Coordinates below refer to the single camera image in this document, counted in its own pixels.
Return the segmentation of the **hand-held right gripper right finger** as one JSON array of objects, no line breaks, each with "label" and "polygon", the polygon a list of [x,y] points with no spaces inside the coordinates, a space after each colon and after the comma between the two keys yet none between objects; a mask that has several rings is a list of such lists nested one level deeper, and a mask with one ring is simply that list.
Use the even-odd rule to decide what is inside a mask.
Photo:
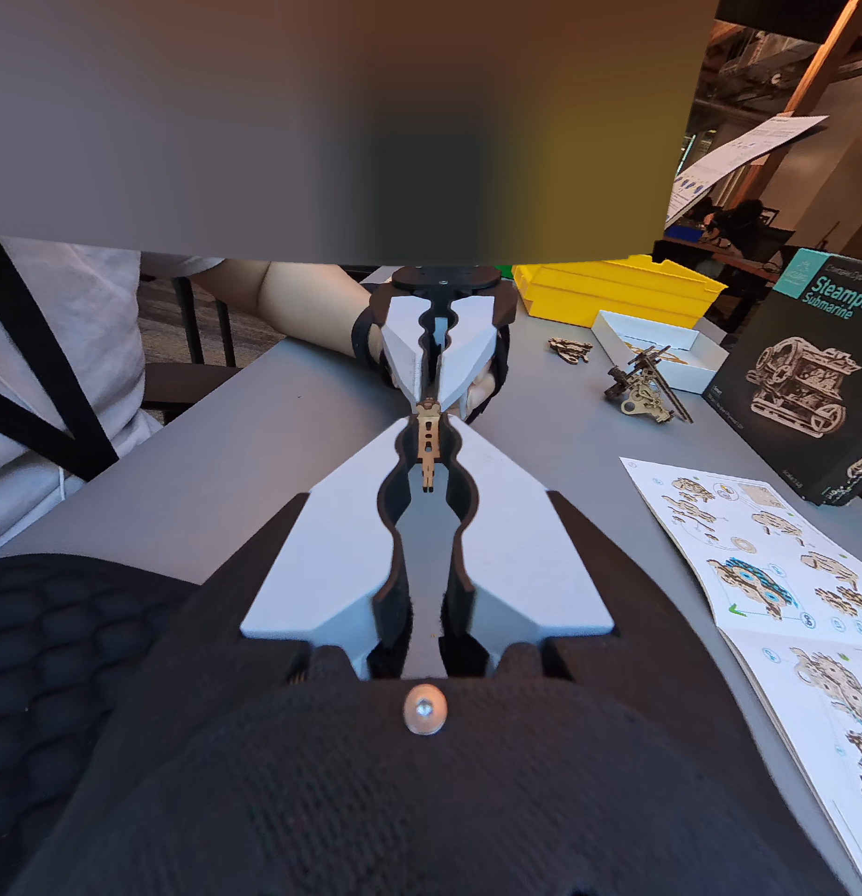
[{"label": "hand-held right gripper right finger", "polygon": [[441,610],[447,675],[481,677],[513,644],[612,633],[548,489],[456,417],[441,418],[440,446],[459,518]]}]

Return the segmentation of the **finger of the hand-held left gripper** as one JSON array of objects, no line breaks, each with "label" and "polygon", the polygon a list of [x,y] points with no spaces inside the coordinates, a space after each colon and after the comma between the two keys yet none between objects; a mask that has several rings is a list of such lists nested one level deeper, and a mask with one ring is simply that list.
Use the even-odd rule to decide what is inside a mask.
[{"label": "finger of the hand-held left gripper", "polygon": [[448,328],[446,346],[438,361],[437,402],[443,411],[458,405],[459,413],[465,413],[465,396],[494,354],[494,296],[456,299],[450,309],[455,322]]},{"label": "finger of the hand-held left gripper", "polygon": [[424,297],[394,296],[383,324],[383,351],[392,380],[412,408],[425,399],[427,339],[421,318],[431,307]]}]

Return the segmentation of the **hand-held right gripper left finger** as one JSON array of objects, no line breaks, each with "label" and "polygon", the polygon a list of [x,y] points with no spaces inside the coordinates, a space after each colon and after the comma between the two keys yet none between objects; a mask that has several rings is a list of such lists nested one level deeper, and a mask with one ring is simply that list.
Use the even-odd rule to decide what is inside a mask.
[{"label": "hand-held right gripper left finger", "polygon": [[359,678],[378,674],[370,655],[393,654],[410,620],[396,523],[416,448],[416,420],[398,420],[310,490],[242,635],[337,646]]}]

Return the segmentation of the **small wooden model part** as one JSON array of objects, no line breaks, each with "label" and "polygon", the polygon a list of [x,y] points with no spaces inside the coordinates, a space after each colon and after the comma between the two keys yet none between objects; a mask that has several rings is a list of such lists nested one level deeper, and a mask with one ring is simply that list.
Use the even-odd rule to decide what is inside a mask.
[{"label": "small wooden model part", "polygon": [[416,406],[417,415],[417,460],[421,464],[422,488],[426,494],[433,493],[435,487],[436,464],[440,460],[439,425],[440,403],[431,397]]}]

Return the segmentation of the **person's left forearm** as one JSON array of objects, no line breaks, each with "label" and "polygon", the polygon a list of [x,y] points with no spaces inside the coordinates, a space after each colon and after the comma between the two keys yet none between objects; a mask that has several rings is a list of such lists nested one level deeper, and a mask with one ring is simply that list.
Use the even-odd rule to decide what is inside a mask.
[{"label": "person's left forearm", "polygon": [[355,356],[351,332],[369,293],[339,266],[228,259],[190,278],[287,337]]}]

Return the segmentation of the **person's left hand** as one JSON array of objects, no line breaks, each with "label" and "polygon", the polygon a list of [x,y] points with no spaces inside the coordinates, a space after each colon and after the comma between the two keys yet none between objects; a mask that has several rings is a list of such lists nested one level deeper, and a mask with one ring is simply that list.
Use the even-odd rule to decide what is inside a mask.
[{"label": "person's left hand", "polygon": [[[372,324],[368,331],[368,351],[373,361],[378,364],[378,372],[384,381],[386,383],[390,381],[388,384],[396,388],[388,364],[381,358],[382,335],[380,328],[375,324]],[[454,403],[448,412],[457,413],[462,420],[468,421],[471,414],[493,395],[495,387],[494,358],[491,358],[473,379],[465,395],[459,399],[459,403]]]}]

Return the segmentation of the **yellow plastic bin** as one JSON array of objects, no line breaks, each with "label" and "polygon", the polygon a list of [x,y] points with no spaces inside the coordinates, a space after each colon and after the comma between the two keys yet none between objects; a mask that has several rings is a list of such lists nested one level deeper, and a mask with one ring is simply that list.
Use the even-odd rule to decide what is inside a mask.
[{"label": "yellow plastic bin", "polygon": [[725,285],[648,254],[591,263],[515,265],[514,282],[536,318],[591,328],[598,312],[694,328]]}]

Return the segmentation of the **wooden gear model assembly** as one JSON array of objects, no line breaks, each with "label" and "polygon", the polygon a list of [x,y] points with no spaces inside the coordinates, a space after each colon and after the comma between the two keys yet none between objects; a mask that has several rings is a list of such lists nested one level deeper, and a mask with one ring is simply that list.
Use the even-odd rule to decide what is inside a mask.
[{"label": "wooden gear model assembly", "polygon": [[627,416],[645,415],[660,424],[679,418],[692,424],[691,414],[658,368],[669,349],[670,346],[660,350],[653,346],[643,350],[627,372],[619,365],[612,366],[607,373],[615,383],[605,389],[604,397],[617,402]]}]

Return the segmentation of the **white cardboard tray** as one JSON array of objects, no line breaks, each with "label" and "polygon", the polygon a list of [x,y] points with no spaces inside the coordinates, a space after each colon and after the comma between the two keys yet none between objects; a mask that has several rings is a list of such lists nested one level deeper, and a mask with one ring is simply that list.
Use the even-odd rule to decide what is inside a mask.
[{"label": "white cardboard tray", "polygon": [[610,359],[623,368],[642,350],[670,346],[658,364],[661,375],[674,391],[702,394],[728,357],[728,352],[709,338],[716,335],[722,339],[725,333],[709,322],[704,325],[705,332],[701,332],[600,310],[592,332]]}]

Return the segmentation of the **dark wooden chair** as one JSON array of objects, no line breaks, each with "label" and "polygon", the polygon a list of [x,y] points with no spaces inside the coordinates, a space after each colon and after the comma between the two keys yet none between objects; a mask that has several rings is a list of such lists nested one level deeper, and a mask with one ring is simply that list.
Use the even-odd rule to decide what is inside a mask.
[{"label": "dark wooden chair", "polygon": [[176,419],[281,341],[250,315],[228,308],[188,279],[144,275],[137,290],[146,354],[143,407]]}]

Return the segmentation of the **model instruction booklet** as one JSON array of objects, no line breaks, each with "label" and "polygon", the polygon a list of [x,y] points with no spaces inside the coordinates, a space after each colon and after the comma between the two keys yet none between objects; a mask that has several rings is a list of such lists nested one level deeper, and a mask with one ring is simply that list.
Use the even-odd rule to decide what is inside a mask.
[{"label": "model instruction booklet", "polygon": [[765,482],[621,462],[862,877],[862,562]]}]

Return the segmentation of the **black model kit box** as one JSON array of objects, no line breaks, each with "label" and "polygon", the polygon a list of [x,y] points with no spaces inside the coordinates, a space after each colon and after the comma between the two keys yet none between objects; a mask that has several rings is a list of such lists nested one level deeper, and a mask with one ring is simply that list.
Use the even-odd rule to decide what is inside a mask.
[{"label": "black model kit box", "polygon": [[704,394],[812,504],[862,493],[862,261],[800,249]]}]

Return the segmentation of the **person's white shirt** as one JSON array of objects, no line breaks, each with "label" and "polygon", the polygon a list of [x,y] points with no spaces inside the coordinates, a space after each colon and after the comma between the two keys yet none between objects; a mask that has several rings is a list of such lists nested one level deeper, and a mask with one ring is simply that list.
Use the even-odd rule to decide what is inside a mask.
[{"label": "person's white shirt", "polygon": [[[141,253],[0,237],[119,457],[159,430],[141,409],[145,354],[141,272],[178,277],[220,257]],[[83,480],[0,434],[0,547],[83,487]]]}]

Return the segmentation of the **large printed paper sheet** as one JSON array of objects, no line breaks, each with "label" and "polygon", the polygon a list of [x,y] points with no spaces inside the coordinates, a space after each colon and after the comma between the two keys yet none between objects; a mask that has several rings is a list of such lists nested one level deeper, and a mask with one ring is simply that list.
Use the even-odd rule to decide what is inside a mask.
[{"label": "large printed paper sheet", "polygon": [[704,155],[674,179],[665,228],[672,226],[706,196],[718,180],[788,143],[802,139],[813,129],[819,129],[821,122],[827,118],[777,115]]}]

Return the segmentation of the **wooden post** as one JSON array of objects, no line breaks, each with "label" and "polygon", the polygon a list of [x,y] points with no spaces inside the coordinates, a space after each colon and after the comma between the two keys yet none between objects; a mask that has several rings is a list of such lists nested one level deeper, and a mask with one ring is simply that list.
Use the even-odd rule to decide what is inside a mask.
[{"label": "wooden post", "polygon": [[[784,109],[787,117],[811,115],[861,33],[862,1],[849,1],[787,102]],[[766,156],[761,166],[752,165],[745,180],[733,193],[730,205],[735,207],[743,201],[759,199],[789,148],[788,145],[784,146]]]}]

